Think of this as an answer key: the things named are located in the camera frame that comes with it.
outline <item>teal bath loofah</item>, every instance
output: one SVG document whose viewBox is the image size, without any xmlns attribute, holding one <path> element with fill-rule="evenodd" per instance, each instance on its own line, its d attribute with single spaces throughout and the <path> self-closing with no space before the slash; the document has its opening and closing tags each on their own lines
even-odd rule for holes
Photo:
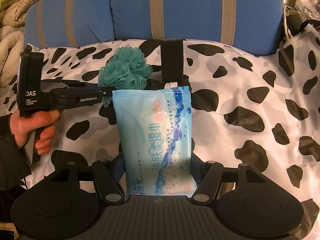
<svg viewBox="0 0 320 240">
<path fill-rule="evenodd" d="M 143 90 L 151 73 L 152 67 L 139 48 L 121 47 L 106 66 L 100 68 L 98 86 Z M 110 104 L 110 100 L 112 98 L 103 97 L 104 107 Z"/>
</svg>

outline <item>blue plastic package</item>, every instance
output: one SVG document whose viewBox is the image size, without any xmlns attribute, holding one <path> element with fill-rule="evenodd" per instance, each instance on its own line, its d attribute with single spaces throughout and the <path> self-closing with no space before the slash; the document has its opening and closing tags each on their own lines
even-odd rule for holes
<svg viewBox="0 0 320 240">
<path fill-rule="evenodd" d="M 191 97 L 189 87 L 115 90 L 127 194 L 187 195 L 191 176 Z"/>
</svg>

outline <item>cow print tablecloth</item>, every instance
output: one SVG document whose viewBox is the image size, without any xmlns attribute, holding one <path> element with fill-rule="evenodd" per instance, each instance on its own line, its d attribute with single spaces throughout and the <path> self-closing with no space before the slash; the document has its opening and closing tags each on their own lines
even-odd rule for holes
<svg viewBox="0 0 320 240">
<path fill-rule="evenodd" d="M 217 42 L 183 41 L 184 74 L 192 87 L 193 152 L 225 167 L 248 163 L 293 194 L 305 210 L 296 236 L 310 240 L 320 239 L 319 39 L 309 25 L 267 57 Z M 42 49 L 42 78 L 97 83 L 99 69 L 121 46 L 139 47 L 154 68 L 153 78 L 161 76 L 159 42 L 127 40 Z M 0 115 L 17 108 L 16 79 L 1 91 Z M 90 165 L 113 159 L 119 142 L 113 106 L 100 104 L 65 110 L 52 152 L 78 152 Z M 31 167 L 29 187 L 54 170 L 52 162 L 59 160 L 51 156 Z"/>
</svg>

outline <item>hand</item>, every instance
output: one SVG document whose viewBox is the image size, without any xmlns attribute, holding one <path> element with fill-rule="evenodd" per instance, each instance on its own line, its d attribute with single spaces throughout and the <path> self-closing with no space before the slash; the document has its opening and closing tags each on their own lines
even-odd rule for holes
<svg viewBox="0 0 320 240">
<path fill-rule="evenodd" d="M 35 144 L 38 154 L 47 154 L 51 149 L 52 138 L 56 131 L 55 122 L 58 121 L 60 112 L 53 110 L 49 112 L 39 111 L 30 117 L 20 117 L 19 110 L 16 110 L 10 117 L 11 133 L 19 148 L 23 147 L 28 139 L 28 133 L 44 126 L 40 134 L 40 140 Z"/>
</svg>

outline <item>brown stripe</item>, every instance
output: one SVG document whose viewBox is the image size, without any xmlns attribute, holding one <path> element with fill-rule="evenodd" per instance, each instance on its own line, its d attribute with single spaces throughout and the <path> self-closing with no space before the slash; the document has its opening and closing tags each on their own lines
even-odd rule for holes
<svg viewBox="0 0 320 240">
<path fill-rule="evenodd" d="M 73 0 L 66 0 L 66 7 L 64 10 L 65 30 L 70 46 L 77 48 L 79 46 L 76 42 L 72 26 L 72 7 Z"/>
<path fill-rule="evenodd" d="M 236 0 L 221 0 L 221 36 L 220 42 L 233 45 L 236 28 Z"/>
<path fill-rule="evenodd" d="M 164 40 L 163 0 L 149 0 L 151 34 L 154 40 Z"/>
<path fill-rule="evenodd" d="M 40 0 L 38 2 L 37 10 L 36 10 L 37 32 L 38 32 L 38 39 L 39 39 L 41 49 L 47 47 L 47 43 L 45 42 L 43 28 L 42 28 L 42 4 L 43 4 L 43 0 Z"/>
</svg>

